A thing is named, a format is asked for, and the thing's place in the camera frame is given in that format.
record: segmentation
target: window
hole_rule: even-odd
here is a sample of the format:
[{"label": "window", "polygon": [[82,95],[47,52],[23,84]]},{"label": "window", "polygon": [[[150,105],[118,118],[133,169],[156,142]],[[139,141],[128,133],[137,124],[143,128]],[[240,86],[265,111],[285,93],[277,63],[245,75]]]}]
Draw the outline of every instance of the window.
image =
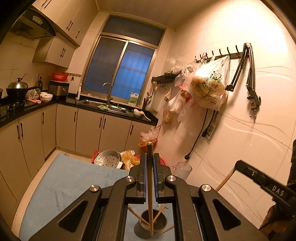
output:
[{"label": "window", "polygon": [[141,96],[162,35],[162,29],[111,16],[92,51],[82,93],[106,97],[110,86],[103,84],[111,83],[114,100]]}]

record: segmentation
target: window frame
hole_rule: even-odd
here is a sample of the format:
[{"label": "window frame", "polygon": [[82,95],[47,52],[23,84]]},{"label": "window frame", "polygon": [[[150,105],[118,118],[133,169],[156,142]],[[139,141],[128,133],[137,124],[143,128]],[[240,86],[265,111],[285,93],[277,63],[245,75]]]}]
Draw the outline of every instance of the window frame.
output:
[{"label": "window frame", "polygon": [[[95,91],[88,91],[88,90],[84,90],[84,84],[85,84],[85,80],[86,80],[86,76],[87,76],[87,73],[88,73],[88,70],[89,70],[89,67],[90,67],[90,64],[91,64],[91,61],[93,59],[93,56],[94,56],[94,53],[95,53],[95,50],[99,44],[99,41],[101,38],[110,38],[110,39],[115,39],[115,40],[119,40],[119,41],[124,41],[126,42],[122,52],[121,52],[121,55],[120,55],[120,58],[118,60],[118,63],[117,63],[117,66],[116,66],[116,69],[114,71],[114,75],[113,75],[113,78],[112,78],[112,81],[111,81],[111,85],[113,86],[114,85],[114,81],[115,81],[115,78],[116,78],[116,75],[117,75],[117,72],[118,72],[118,69],[119,69],[119,66],[120,66],[120,63],[122,61],[122,58],[123,58],[123,55],[124,55],[124,52],[126,50],[126,47],[128,45],[129,42],[133,43],[133,44],[137,44],[137,45],[141,45],[141,46],[144,46],[144,47],[147,47],[147,48],[150,48],[150,49],[153,49],[154,50],[154,53],[153,53],[153,56],[152,56],[152,59],[151,59],[151,62],[149,64],[149,67],[148,67],[148,71],[146,73],[146,76],[145,76],[145,79],[144,79],[144,82],[143,82],[143,85],[142,85],[142,88],[141,88],[141,91],[139,93],[139,98],[138,98],[138,102],[136,104],[136,106],[140,106],[141,104],[141,100],[143,99],[144,97],[144,94],[145,94],[145,90],[146,90],[146,87],[147,87],[147,84],[148,84],[148,80],[150,78],[150,75],[151,75],[151,71],[152,71],[152,67],[154,65],[154,62],[155,62],[155,59],[156,59],[156,55],[157,55],[157,52],[158,52],[158,48],[159,46],[161,45],[161,42],[162,42],[162,39],[163,39],[163,36],[165,34],[165,29],[163,31],[163,35],[161,36],[161,39],[160,39],[160,42],[159,42],[159,45],[156,46],[156,45],[153,45],[153,44],[150,44],[150,43],[147,43],[145,41],[142,41],[142,40],[138,40],[138,39],[135,39],[135,38],[131,38],[131,37],[127,37],[127,36],[124,36],[124,35],[119,35],[119,34],[112,34],[112,33],[105,33],[105,32],[102,32],[102,30],[104,29],[105,25],[107,24],[109,18],[111,16],[116,16],[116,15],[109,15],[109,17],[106,19],[106,21],[104,22],[101,30],[100,30],[100,33],[98,34],[98,37],[96,38],[93,46],[92,46],[92,49],[90,51],[90,54],[89,54],[89,57],[87,59],[87,64],[85,66],[85,69],[83,71],[83,75],[82,75],[82,86],[81,86],[81,94],[82,95],[89,95],[91,94],[91,97],[94,97],[94,98],[106,98],[108,96],[108,94],[110,94],[110,89],[109,89],[109,92],[108,94],[103,94],[103,93],[99,93],[99,92],[95,92]],[[111,97],[113,98],[114,101],[117,101],[117,102],[121,102],[121,103],[125,103],[127,104],[128,103],[128,100],[126,99],[123,99],[123,98],[120,98],[120,97],[116,97],[116,96],[112,96]]]}]

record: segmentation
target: ceiling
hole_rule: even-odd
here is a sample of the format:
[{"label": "ceiling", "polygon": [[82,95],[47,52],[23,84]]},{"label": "ceiling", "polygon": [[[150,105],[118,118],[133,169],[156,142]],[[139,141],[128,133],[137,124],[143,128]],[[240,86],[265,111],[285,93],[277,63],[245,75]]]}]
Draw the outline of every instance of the ceiling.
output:
[{"label": "ceiling", "polygon": [[100,11],[131,14],[175,29],[217,0],[98,0]]}]

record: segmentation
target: stainless steel sink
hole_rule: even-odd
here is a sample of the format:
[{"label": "stainless steel sink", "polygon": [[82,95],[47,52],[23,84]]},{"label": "stainless steel sink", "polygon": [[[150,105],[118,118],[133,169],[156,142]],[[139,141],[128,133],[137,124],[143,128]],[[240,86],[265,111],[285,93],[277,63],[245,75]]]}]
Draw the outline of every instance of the stainless steel sink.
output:
[{"label": "stainless steel sink", "polygon": [[[103,105],[103,106],[107,106],[106,103],[102,103],[102,102],[97,102],[97,101],[92,101],[92,100],[81,100],[79,101],[80,104],[86,105],[86,106],[91,106],[94,108],[98,108],[99,105]],[[119,106],[115,106],[115,105],[109,105],[107,106],[109,109],[107,111],[110,112],[117,112],[117,113],[121,113],[121,114],[125,114],[125,115],[129,115],[129,111],[126,108],[122,108]]]}]

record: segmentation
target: faucet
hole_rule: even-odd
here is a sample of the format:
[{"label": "faucet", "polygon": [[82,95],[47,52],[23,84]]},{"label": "faucet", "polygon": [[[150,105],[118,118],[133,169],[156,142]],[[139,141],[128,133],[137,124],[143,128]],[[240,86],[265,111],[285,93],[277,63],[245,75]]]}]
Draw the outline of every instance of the faucet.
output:
[{"label": "faucet", "polygon": [[111,83],[108,83],[107,82],[107,83],[104,83],[103,86],[104,85],[107,85],[107,84],[110,85],[110,89],[111,89],[111,90],[109,89],[109,92],[108,92],[108,95],[107,95],[107,106],[109,106],[110,105],[110,101],[113,100],[113,98],[111,98],[112,85],[111,85]]}]

